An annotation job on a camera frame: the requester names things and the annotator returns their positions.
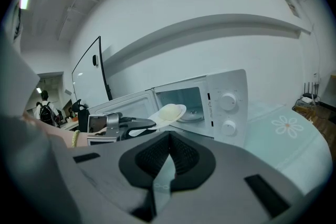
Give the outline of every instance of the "bracelet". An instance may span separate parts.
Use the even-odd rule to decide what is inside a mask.
[[[72,147],[76,147],[77,146],[77,139],[78,139],[78,135],[80,133],[80,130],[76,130],[72,136]]]

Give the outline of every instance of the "white wall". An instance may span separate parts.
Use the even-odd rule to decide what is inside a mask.
[[[21,56],[36,74],[61,72],[59,101],[63,107],[71,96],[65,90],[73,92],[70,69],[69,45],[55,41],[52,37],[33,37],[23,34],[21,39]]]
[[[313,74],[319,72],[322,102],[336,106],[336,82],[330,79],[336,70],[335,17],[326,0],[298,1],[312,24],[312,33],[303,43],[307,81],[314,81]]]
[[[99,35],[103,50],[110,47],[114,54],[164,27],[208,15],[259,15],[309,31],[308,18],[296,0],[292,1],[301,18],[291,13],[284,0],[103,0],[71,44],[71,65],[78,62]],[[214,70],[245,68],[250,100],[292,106],[302,93],[305,80],[301,43],[304,35],[298,39],[279,28],[253,28],[252,25],[246,29],[224,26],[199,35],[170,39],[156,48],[128,56],[121,65],[106,67],[112,96],[120,97]]]

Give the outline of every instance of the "microwave control knob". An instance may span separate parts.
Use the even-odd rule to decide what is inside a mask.
[[[229,111],[235,108],[237,99],[232,93],[224,93],[219,100],[219,105],[222,109]]]
[[[233,121],[225,121],[222,126],[222,133],[226,136],[233,136],[236,132],[236,123]]]

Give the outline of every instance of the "router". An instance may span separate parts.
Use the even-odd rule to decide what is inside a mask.
[[[303,97],[307,97],[310,99],[315,100],[315,98],[317,98],[318,93],[319,93],[319,85],[315,83],[314,85],[314,93],[313,93],[313,83],[311,83],[311,92],[309,92],[310,90],[310,82],[308,82],[308,92],[306,92],[306,84],[304,85],[304,94],[302,95]]]

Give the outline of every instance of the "kitchen counter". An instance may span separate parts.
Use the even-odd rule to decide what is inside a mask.
[[[73,128],[76,128],[78,125],[79,125],[78,121],[67,122],[66,124],[61,126],[61,129],[69,131]]]

